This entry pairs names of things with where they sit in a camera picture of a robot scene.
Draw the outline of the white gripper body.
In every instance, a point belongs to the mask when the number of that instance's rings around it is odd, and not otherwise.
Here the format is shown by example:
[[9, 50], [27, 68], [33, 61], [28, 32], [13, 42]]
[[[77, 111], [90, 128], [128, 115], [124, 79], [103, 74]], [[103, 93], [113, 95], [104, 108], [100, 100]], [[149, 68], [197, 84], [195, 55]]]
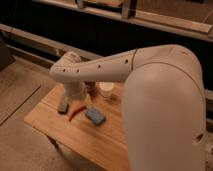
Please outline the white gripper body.
[[86, 85], [78, 78], [80, 69], [77, 64], [81, 62], [81, 57], [72, 51], [65, 53], [58, 61], [59, 81], [64, 86], [65, 97], [68, 102], [81, 101], [86, 96]]

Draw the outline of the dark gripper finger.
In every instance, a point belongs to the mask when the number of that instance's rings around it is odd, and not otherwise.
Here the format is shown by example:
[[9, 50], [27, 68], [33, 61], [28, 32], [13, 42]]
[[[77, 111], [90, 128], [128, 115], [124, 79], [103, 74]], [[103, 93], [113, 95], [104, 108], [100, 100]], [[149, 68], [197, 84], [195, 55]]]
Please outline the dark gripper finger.
[[87, 93], [91, 97], [96, 96], [96, 83], [95, 82], [86, 82]]

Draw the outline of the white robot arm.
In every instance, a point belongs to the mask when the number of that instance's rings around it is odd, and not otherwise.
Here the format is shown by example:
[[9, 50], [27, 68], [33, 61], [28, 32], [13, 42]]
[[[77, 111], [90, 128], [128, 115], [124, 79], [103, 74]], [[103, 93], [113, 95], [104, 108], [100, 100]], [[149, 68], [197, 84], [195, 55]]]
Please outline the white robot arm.
[[202, 68], [170, 44], [83, 62], [64, 54], [50, 69], [72, 99], [83, 83], [122, 82], [122, 116], [131, 171], [205, 171], [206, 100]]

